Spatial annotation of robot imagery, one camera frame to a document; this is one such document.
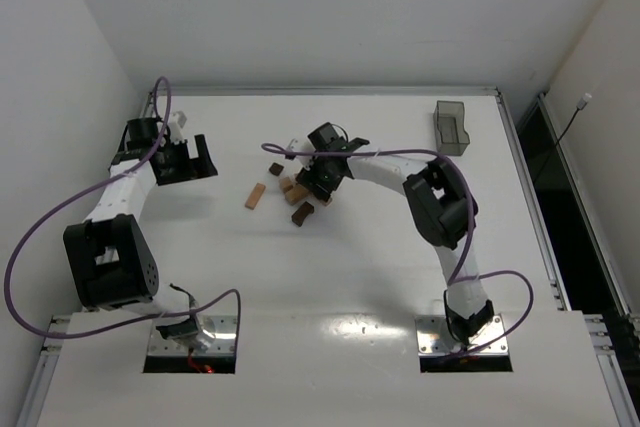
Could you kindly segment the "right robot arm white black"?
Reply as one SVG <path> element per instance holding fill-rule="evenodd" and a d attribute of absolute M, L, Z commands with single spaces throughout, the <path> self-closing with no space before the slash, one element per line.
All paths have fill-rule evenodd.
<path fill-rule="evenodd" d="M 367 149 L 369 142 L 340 135 L 330 123 L 288 148 L 300 151 L 296 181 L 328 201 L 345 178 L 367 181 L 402 195 L 420 236 L 434 247 L 447 287 L 445 317 L 455 340 L 470 343 L 494 315 L 471 247 L 475 199 L 454 164 L 437 154 L 425 162 Z"/>

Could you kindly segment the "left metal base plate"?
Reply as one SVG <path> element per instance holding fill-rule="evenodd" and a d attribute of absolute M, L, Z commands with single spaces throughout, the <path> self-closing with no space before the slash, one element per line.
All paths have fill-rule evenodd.
<path fill-rule="evenodd" d="M 235 315 L 200 315 L 200 330 L 194 335 L 181 335 L 177 339 L 164 339 L 152 327 L 147 344 L 147 355 L 151 357 L 185 357 L 189 349 L 199 357 L 231 357 L 235 354 L 238 318 Z"/>

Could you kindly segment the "dark arch wood block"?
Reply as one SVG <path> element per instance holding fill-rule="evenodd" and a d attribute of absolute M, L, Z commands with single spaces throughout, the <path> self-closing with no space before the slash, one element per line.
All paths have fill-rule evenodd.
<path fill-rule="evenodd" d="M 301 227 L 306 219 L 315 212 L 315 206 L 310 202 L 303 202 L 297 210 L 291 215 L 291 221 L 298 227 Z"/>

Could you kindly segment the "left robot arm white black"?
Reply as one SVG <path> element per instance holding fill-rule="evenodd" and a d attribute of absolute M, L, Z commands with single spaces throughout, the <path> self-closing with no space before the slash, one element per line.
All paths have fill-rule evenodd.
<path fill-rule="evenodd" d="M 109 183 L 96 207 L 67 227 L 63 242 L 83 306 L 156 316 L 155 329 L 168 341 L 201 349 L 205 335 L 197 302 L 184 288 L 161 281 L 159 267 L 139 226 L 155 187 L 214 177 L 204 135 L 194 138 L 191 156 L 182 134 L 186 117 L 176 112 L 128 121 L 125 141 L 109 167 Z"/>

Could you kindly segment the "smoky transparent plastic bin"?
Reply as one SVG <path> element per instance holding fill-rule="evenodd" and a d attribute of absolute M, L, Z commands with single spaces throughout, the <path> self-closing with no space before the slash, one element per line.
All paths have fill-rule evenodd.
<path fill-rule="evenodd" d="M 465 129 L 464 103 L 438 100 L 433 125 L 437 151 L 443 155 L 461 157 L 470 145 L 470 136 Z"/>

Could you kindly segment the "plain light wood plank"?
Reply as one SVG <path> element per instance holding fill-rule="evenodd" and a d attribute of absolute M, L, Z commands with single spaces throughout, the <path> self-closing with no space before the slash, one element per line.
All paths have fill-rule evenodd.
<path fill-rule="evenodd" d="M 265 191 L 266 191 L 266 186 L 264 184 L 256 183 L 254 188 L 250 192 L 244 206 L 249 210 L 254 210 L 259 204 Z"/>

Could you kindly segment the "dark half-round wood block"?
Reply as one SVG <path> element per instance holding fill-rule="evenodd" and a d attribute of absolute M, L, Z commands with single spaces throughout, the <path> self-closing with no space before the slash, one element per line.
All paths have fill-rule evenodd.
<path fill-rule="evenodd" d="M 284 166 L 279 164 L 279 163 L 272 163 L 271 166 L 268 169 L 269 173 L 273 176 L 279 177 L 283 171 L 284 171 Z"/>

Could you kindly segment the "light wood rectangular block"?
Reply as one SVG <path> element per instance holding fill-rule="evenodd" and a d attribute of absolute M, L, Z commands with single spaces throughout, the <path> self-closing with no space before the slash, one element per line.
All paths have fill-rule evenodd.
<path fill-rule="evenodd" d="M 289 205 L 293 206 L 304 201 L 309 194 L 310 192 L 306 187 L 301 184 L 295 184 L 285 193 L 285 200 Z"/>

